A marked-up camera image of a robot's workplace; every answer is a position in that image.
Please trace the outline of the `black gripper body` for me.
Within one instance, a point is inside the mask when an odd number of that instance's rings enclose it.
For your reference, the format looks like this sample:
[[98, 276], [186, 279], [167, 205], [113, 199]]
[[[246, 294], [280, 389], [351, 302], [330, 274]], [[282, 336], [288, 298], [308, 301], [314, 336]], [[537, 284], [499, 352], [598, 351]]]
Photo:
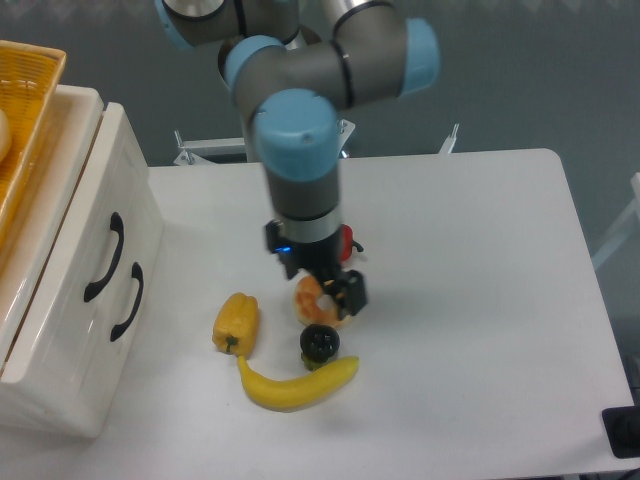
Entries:
[[278, 257], [288, 279], [305, 270], [323, 286], [348, 283], [340, 260], [343, 248], [340, 220], [273, 219], [265, 225], [264, 233], [267, 250]]

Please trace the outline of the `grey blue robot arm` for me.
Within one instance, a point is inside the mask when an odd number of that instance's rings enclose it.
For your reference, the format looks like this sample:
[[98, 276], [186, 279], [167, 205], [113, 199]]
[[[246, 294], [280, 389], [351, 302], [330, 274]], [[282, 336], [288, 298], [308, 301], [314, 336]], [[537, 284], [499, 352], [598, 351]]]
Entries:
[[436, 33], [389, 1], [327, 1], [329, 39], [308, 43], [295, 1], [160, 1], [177, 44], [232, 42], [222, 76], [239, 111], [251, 160], [261, 163], [273, 219], [268, 250], [288, 277], [310, 273], [340, 316], [367, 302], [363, 275], [346, 270], [339, 188], [338, 114], [431, 86]]

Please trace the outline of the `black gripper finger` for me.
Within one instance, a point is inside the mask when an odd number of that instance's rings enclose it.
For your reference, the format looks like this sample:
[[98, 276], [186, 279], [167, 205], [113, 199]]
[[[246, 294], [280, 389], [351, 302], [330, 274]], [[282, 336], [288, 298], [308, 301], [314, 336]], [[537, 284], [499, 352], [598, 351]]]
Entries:
[[355, 316], [367, 305], [365, 278], [359, 271], [341, 272], [334, 284], [333, 299], [339, 316]]

